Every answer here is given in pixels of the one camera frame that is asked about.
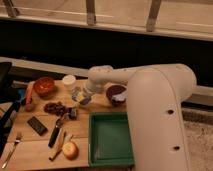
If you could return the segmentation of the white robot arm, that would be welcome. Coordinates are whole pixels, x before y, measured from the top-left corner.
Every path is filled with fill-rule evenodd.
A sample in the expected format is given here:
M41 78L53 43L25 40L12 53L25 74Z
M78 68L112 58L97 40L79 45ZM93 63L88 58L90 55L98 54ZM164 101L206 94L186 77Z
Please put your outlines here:
M127 86L135 171L191 171L181 103L196 88L194 72L184 64L95 66L84 91L99 93L109 82Z

